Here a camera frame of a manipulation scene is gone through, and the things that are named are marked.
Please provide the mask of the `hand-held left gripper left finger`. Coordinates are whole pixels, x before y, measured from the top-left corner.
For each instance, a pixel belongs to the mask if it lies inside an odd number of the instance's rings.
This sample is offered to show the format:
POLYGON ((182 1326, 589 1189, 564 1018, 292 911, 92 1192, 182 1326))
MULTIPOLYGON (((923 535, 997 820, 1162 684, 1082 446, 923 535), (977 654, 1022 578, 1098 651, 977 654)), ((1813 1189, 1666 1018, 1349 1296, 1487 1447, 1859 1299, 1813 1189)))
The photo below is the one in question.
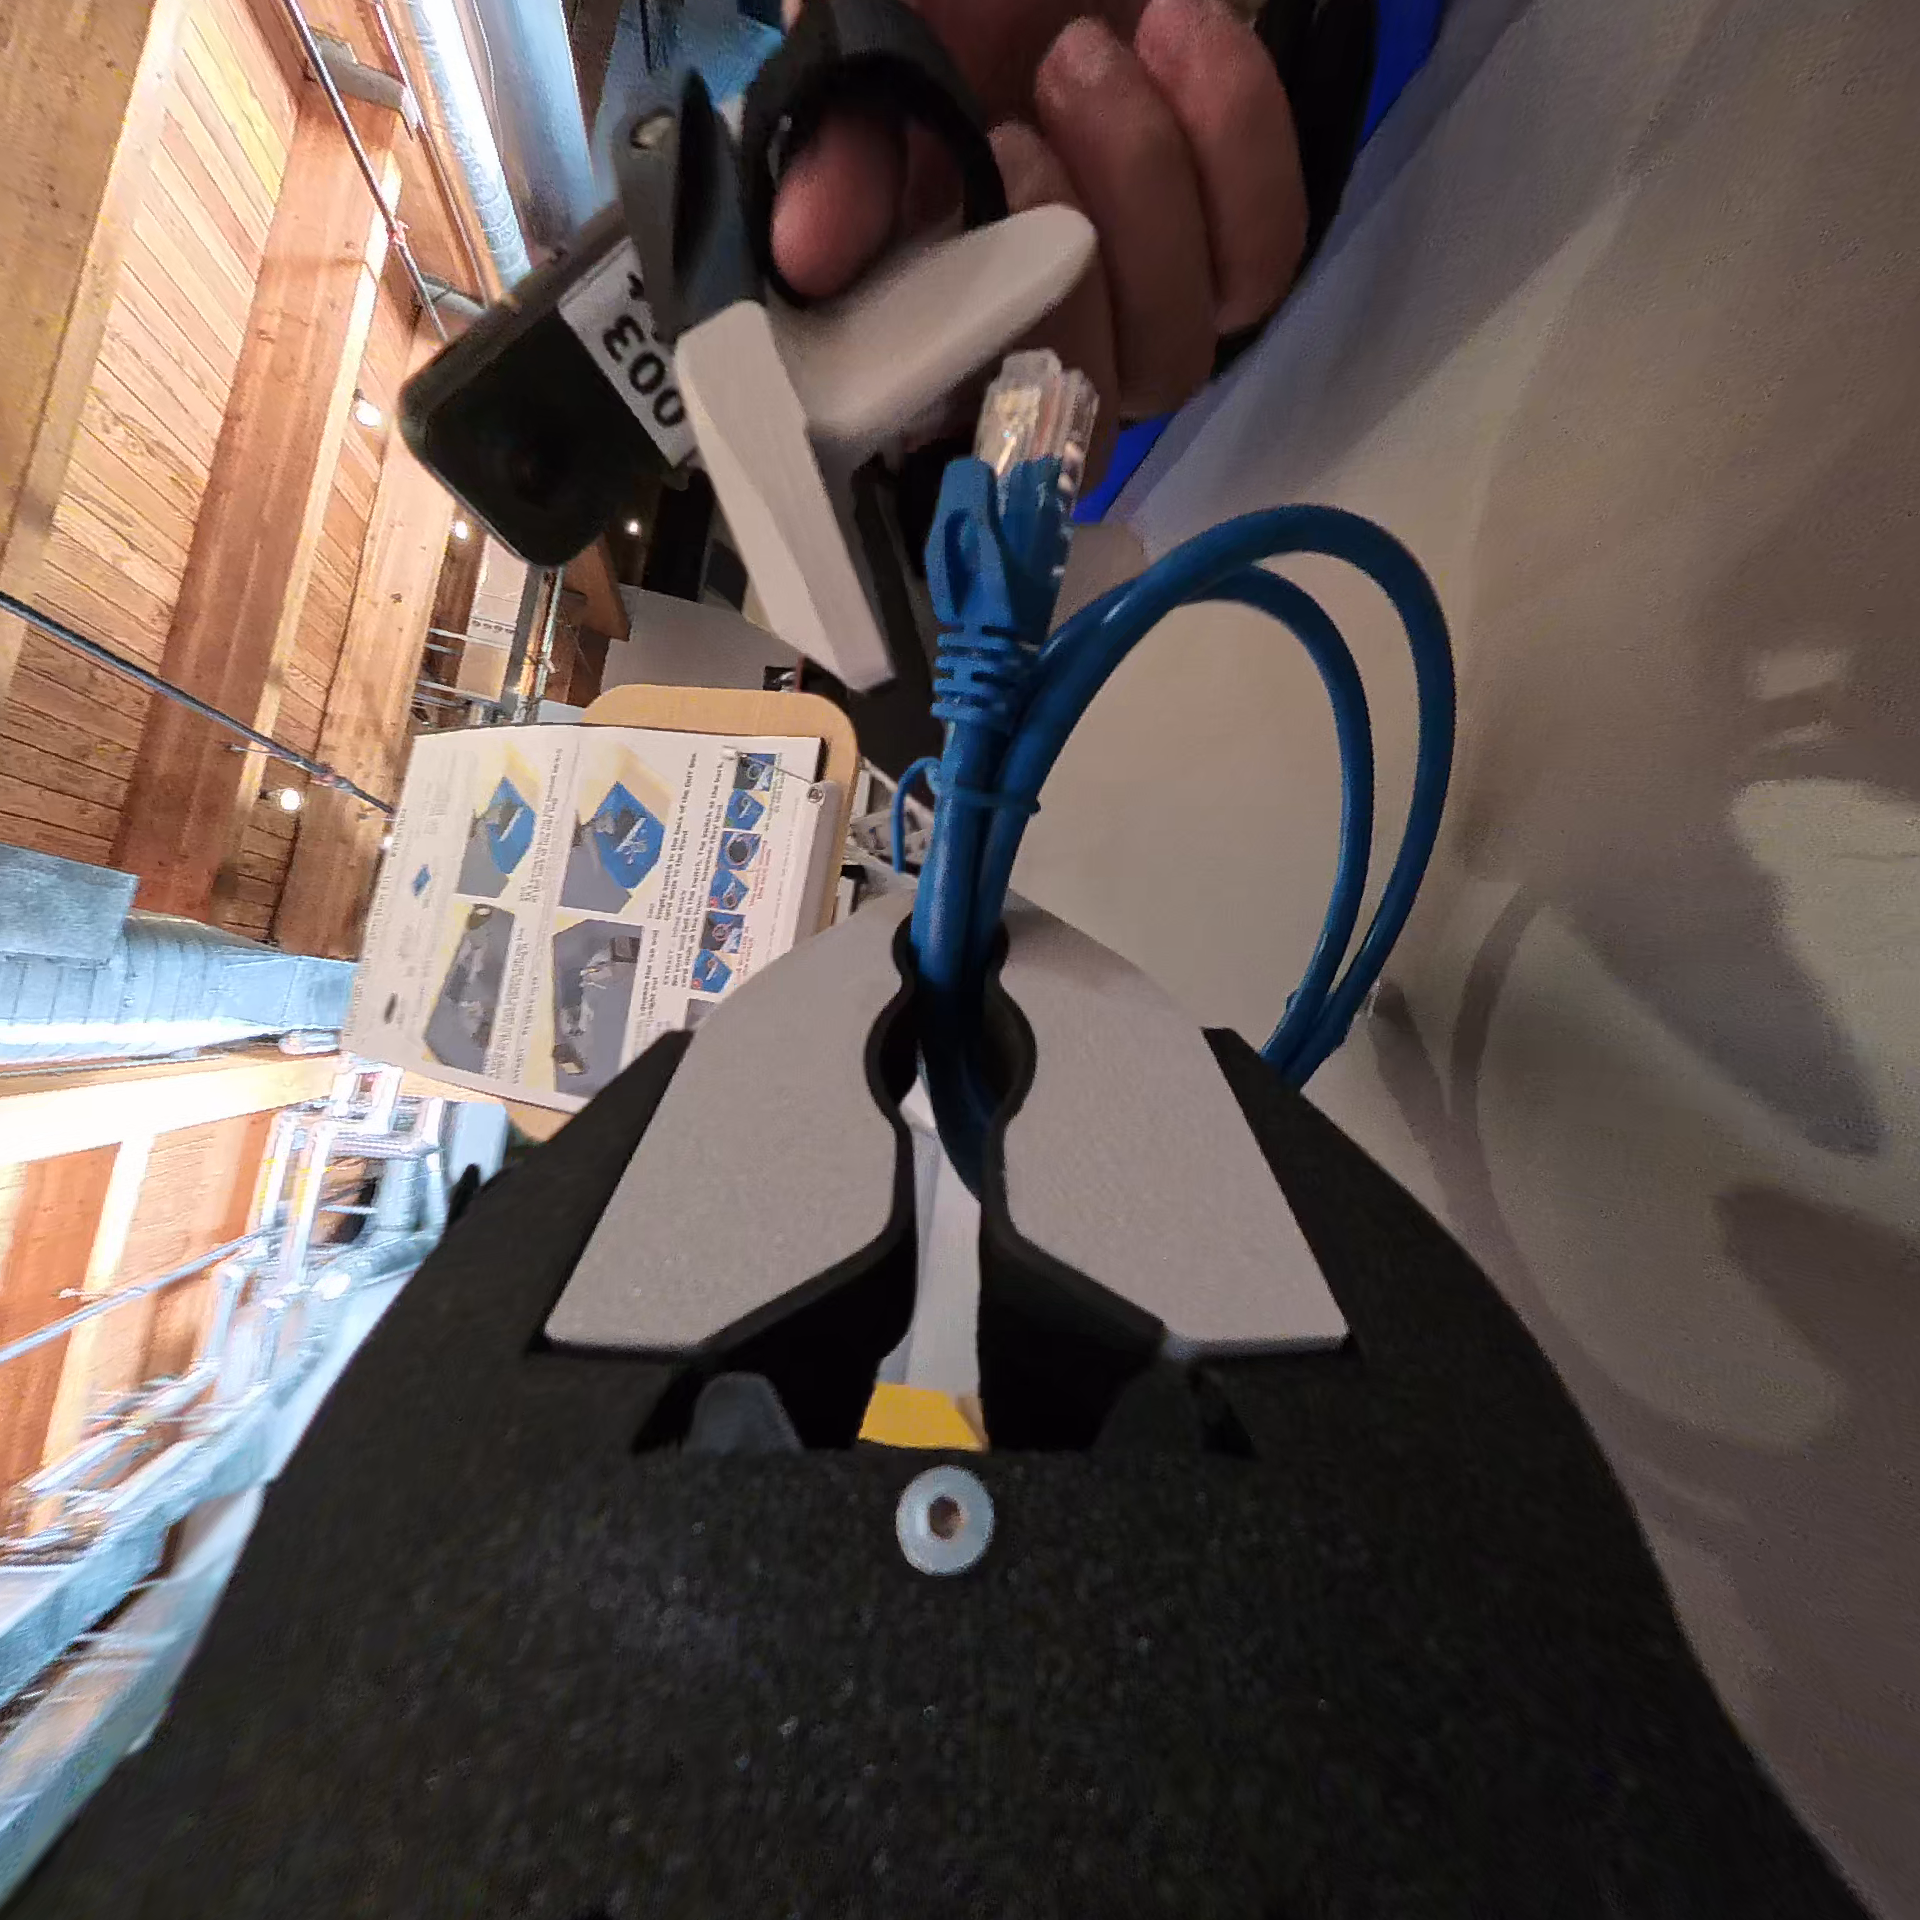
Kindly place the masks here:
POLYGON ((717 1003, 543 1320, 555 1350, 669 1370, 655 1436, 757 1375, 805 1450, 858 1443, 918 1287, 907 914, 874 895, 717 1003))

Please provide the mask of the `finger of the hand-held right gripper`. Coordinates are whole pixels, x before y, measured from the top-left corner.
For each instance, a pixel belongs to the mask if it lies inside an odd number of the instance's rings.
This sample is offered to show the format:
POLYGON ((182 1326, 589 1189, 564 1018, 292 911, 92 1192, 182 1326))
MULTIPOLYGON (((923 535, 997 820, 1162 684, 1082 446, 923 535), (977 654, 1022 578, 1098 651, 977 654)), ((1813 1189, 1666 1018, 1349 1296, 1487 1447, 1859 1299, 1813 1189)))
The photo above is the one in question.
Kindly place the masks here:
POLYGON ((678 391, 769 629, 852 693, 894 659, 813 455, 769 311, 735 299, 686 330, 678 391))

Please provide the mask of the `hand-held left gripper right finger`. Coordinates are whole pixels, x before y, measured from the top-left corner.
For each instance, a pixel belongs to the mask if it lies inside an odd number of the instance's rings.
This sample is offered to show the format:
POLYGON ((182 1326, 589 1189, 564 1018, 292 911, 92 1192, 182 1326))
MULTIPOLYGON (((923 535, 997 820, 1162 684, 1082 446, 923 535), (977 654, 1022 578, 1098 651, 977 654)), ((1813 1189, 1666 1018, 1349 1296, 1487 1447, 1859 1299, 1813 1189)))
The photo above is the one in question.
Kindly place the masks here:
POLYGON ((1350 1335, 1203 1029, 1019 903, 985 1008, 979 1386, 995 1450, 1087 1450, 1138 1380, 1350 1335))

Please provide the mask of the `yellow plastic bin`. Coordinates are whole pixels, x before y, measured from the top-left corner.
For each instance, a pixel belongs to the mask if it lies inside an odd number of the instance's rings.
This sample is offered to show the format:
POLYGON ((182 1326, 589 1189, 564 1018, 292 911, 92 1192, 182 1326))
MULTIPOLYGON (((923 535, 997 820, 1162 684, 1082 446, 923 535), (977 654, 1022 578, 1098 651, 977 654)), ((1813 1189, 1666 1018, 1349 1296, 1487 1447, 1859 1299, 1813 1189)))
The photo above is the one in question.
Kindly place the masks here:
POLYGON ((987 1452, 982 1405, 977 1394, 881 1380, 871 1389, 858 1440, 882 1450, 987 1452))

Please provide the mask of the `person's right hand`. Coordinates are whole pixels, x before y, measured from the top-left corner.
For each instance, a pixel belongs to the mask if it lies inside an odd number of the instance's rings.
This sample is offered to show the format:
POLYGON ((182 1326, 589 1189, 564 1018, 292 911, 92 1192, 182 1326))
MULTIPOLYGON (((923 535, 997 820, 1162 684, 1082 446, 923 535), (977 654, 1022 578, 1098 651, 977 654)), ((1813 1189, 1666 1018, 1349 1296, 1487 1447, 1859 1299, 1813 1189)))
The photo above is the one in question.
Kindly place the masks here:
POLYGON ((1281 76, 1235 5, 917 5, 977 106, 1010 211, 1066 203, 1095 263, 1034 342, 1098 388, 1095 455, 1166 416, 1263 323, 1307 254, 1281 76))

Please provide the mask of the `instruction sheet on wooden board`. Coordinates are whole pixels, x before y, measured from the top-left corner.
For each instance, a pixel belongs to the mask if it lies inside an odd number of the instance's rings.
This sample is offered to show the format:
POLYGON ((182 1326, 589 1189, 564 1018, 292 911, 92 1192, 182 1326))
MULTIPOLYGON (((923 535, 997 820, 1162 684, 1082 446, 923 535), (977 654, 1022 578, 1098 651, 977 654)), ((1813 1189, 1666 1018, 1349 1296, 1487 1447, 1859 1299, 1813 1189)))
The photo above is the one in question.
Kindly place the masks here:
POLYGON ((826 696, 621 686, 415 739, 343 1043, 572 1116, 826 928, 858 736, 826 696))

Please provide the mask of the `metal air duct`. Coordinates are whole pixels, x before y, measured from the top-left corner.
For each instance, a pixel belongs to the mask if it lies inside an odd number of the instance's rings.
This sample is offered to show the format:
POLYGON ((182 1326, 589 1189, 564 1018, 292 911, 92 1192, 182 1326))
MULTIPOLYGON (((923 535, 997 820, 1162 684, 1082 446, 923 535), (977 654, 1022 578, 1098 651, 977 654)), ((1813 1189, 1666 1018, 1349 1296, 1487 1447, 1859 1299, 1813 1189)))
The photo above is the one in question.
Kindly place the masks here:
POLYGON ((351 962, 135 909, 121 870, 2 845, 2 1067, 337 1040, 351 962))
POLYGON ((477 254, 510 292, 603 205, 563 3, 378 5, 426 146, 477 254))

